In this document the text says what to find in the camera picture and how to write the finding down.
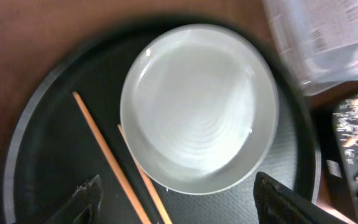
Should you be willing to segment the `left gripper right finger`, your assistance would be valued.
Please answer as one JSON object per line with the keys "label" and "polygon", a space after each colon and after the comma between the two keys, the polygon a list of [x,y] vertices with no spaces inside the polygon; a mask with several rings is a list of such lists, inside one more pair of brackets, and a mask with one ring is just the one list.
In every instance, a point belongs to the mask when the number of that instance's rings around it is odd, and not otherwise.
{"label": "left gripper right finger", "polygon": [[260,224],[341,224],[264,172],[255,176],[253,195]]}

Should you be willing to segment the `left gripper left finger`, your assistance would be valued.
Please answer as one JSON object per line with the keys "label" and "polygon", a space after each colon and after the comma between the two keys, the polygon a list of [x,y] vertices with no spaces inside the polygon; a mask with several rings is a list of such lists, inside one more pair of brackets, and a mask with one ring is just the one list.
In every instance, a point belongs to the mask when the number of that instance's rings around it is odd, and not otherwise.
{"label": "left gripper left finger", "polygon": [[102,202],[102,181],[99,175],[87,180],[71,198],[47,221],[47,224],[97,224]]}

